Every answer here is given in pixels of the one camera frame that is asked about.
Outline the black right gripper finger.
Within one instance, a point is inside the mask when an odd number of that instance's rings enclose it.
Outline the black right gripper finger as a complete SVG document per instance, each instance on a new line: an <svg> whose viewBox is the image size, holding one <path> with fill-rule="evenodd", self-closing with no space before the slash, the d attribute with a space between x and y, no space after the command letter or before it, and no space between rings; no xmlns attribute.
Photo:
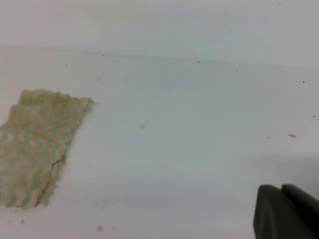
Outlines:
<svg viewBox="0 0 319 239"><path fill-rule="evenodd" d="M257 239L318 239L319 201L292 184L261 185L253 228Z"/></svg>

